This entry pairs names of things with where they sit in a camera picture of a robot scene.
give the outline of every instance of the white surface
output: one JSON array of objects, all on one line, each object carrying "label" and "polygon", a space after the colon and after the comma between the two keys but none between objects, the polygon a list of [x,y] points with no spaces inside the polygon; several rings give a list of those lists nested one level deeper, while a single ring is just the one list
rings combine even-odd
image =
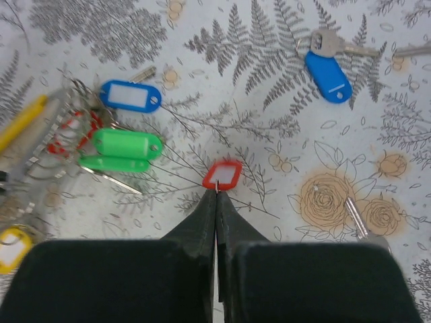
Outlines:
[{"label": "white surface", "polygon": [[108,101],[124,104],[126,106],[137,106],[145,108],[147,104],[148,91],[139,87],[111,84]]},{"label": "white surface", "polygon": [[216,183],[218,181],[219,184],[230,184],[235,175],[235,169],[235,166],[219,166],[209,182]]}]

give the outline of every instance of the green key tag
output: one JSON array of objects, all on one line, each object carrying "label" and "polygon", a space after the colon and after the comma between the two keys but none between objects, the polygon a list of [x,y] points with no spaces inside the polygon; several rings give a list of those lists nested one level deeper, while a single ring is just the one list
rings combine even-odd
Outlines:
[{"label": "green key tag", "polygon": [[163,151],[163,143],[156,135],[137,131],[100,129],[94,132],[92,143],[103,156],[151,160]]},{"label": "green key tag", "polygon": [[91,170],[126,173],[142,173],[150,167],[146,160],[100,155],[82,156],[78,159],[78,164]]}]

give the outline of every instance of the silver key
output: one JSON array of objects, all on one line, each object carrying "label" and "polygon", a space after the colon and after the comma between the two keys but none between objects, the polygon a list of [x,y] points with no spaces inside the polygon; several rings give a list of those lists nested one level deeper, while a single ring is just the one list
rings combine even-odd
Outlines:
[{"label": "silver key", "polygon": [[345,201],[345,207],[349,211],[349,214],[352,216],[356,229],[358,230],[358,239],[361,242],[369,242],[371,244],[376,244],[386,250],[389,251],[389,253],[392,253],[391,247],[389,246],[388,241],[382,237],[377,236],[373,234],[368,228],[366,227],[366,223],[363,220],[358,207],[356,206],[355,202],[353,202],[353,199],[351,197],[348,197]]},{"label": "silver key", "polygon": [[417,55],[430,55],[431,54],[431,42],[427,42],[422,46],[409,46],[397,48],[393,53],[395,58],[397,57],[409,57]]},{"label": "silver key", "polygon": [[337,36],[335,30],[318,29],[311,34],[311,51],[322,57],[334,57],[339,52],[348,52],[355,55],[377,57],[380,52],[373,48],[356,46],[347,43]]},{"label": "silver key", "polygon": [[135,194],[143,195],[143,193],[142,193],[142,192],[140,192],[140,191],[138,191],[138,190],[135,190],[132,186],[129,186],[129,185],[127,185],[126,183],[121,182],[121,181],[119,181],[119,180],[117,180],[117,179],[113,178],[112,176],[106,175],[104,172],[100,172],[100,171],[98,171],[98,170],[91,170],[91,169],[86,168],[86,167],[83,167],[83,166],[80,166],[80,167],[81,167],[83,170],[85,170],[85,171],[87,171],[87,172],[89,172],[89,173],[91,173],[91,174],[94,174],[94,175],[97,175],[97,176],[103,177],[103,178],[105,178],[106,180],[110,180],[111,182],[113,182],[113,183],[115,183],[115,184],[117,184],[117,185],[119,185],[119,186],[121,186],[121,187],[123,187],[123,188],[126,188],[127,190],[130,190],[131,192],[133,192],[133,193],[135,193]]}]

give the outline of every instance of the key blade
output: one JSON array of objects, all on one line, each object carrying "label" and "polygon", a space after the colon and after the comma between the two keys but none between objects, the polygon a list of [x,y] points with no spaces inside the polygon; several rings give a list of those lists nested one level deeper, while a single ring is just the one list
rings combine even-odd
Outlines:
[{"label": "key blade", "polygon": [[393,56],[397,58],[397,57],[409,57],[409,56],[426,55],[426,54],[431,54],[431,45],[428,43],[427,45],[419,46],[419,47],[398,48],[393,53]]},{"label": "key blade", "polygon": [[344,44],[343,52],[348,52],[354,55],[368,56],[368,57],[377,57],[380,55],[380,52],[373,48],[356,46],[353,44]]},{"label": "key blade", "polygon": [[140,191],[138,191],[138,190],[135,190],[133,187],[131,187],[131,186],[127,185],[127,184],[126,184],[126,183],[124,183],[124,182],[121,182],[121,181],[119,181],[119,180],[117,180],[117,179],[115,179],[115,178],[113,178],[113,177],[111,177],[111,176],[109,176],[109,175],[106,175],[104,172],[100,172],[100,171],[98,171],[98,170],[92,170],[92,169],[87,168],[87,167],[84,167],[84,166],[80,166],[80,167],[81,167],[83,170],[85,170],[85,171],[87,171],[87,172],[89,172],[89,173],[91,173],[91,174],[94,174],[94,175],[97,175],[97,176],[103,177],[103,178],[104,178],[104,179],[106,179],[106,180],[110,180],[111,182],[113,182],[113,183],[117,184],[118,186],[121,186],[121,187],[123,187],[123,188],[126,188],[127,190],[130,190],[131,192],[133,192],[133,193],[135,193],[135,194],[143,195],[143,194],[142,194],[142,192],[140,192]]},{"label": "key blade", "polygon": [[364,220],[362,219],[361,214],[359,213],[358,207],[351,197],[348,197],[345,200],[345,207],[349,211],[350,216],[353,218],[356,229],[358,229],[358,237],[359,239],[368,239],[368,230],[365,226]]}]

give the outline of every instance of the red key tag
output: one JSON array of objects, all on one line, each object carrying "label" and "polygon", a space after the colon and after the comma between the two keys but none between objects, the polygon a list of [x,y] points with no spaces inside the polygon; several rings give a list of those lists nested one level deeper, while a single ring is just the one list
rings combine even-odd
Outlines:
[{"label": "red key tag", "polygon": [[210,190],[230,190],[234,188],[240,179],[242,163],[238,160],[217,161],[202,180],[202,186]]}]

